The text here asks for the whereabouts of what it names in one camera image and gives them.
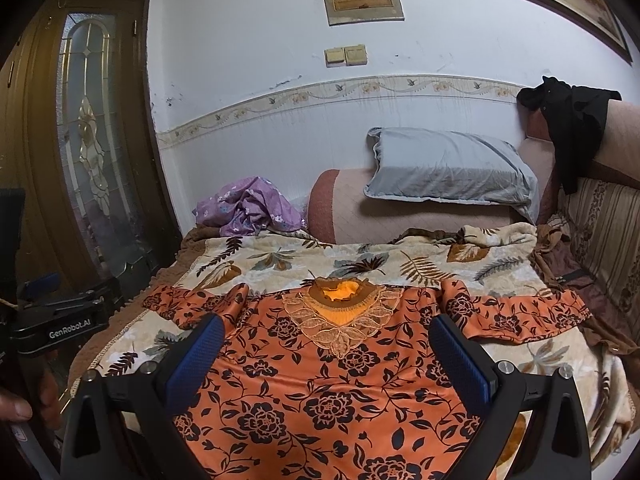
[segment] light switch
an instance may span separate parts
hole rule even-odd
[[[347,65],[366,65],[367,51],[364,45],[346,46],[344,48],[344,57]]]
[[[324,58],[327,66],[344,63],[344,49],[342,47],[328,48],[324,51]]]

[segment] bed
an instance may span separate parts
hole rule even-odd
[[[437,480],[479,422],[425,339],[431,317],[447,312],[494,360],[541,374],[571,365],[592,463],[603,463],[635,428],[635,403],[620,357],[582,335],[584,304],[536,272],[538,230],[507,222],[414,234],[331,244],[303,232],[220,238],[195,228],[176,263],[81,350],[71,393],[89,367],[116,375],[160,360],[203,313],[216,312],[225,347],[192,408],[175,419],[212,478],[373,479],[386,468]],[[348,305],[350,318],[322,310],[318,278],[356,283],[362,296]],[[496,478],[528,418],[519,418]]]

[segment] gray pillow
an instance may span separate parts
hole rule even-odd
[[[508,142],[423,128],[373,128],[378,168],[370,198],[509,205],[530,222],[540,209],[538,179]]]

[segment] black clothing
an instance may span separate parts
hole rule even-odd
[[[619,92],[569,86],[555,77],[544,77],[537,88],[523,88],[517,100],[532,112],[542,109],[549,137],[556,149],[556,169],[566,194],[578,190],[578,177],[587,170],[600,149],[607,124],[609,100],[622,101]]]

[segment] blue gripper pad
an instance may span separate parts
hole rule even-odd
[[[55,292],[60,288],[60,275],[52,272],[24,284],[20,297],[27,301],[36,301],[38,298]]]
[[[485,418],[497,389],[494,361],[480,345],[466,339],[446,314],[431,321],[429,342],[466,412]]]
[[[187,338],[172,345],[156,375],[156,390],[167,415],[189,409],[224,340],[222,319],[207,314]]]

